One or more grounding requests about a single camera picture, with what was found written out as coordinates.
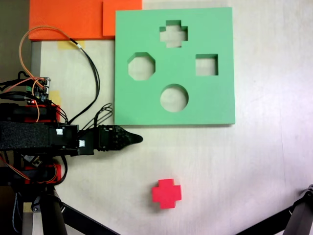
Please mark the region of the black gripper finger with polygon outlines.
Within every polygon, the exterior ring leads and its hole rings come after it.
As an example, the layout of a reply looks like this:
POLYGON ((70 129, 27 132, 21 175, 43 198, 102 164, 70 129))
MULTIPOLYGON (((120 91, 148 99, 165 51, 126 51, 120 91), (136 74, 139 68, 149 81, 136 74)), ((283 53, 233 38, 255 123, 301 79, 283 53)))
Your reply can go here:
POLYGON ((116 128, 116 148, 123 149, 129 145, 143 142, 143 137, 130 133, 120 126, 116 128))

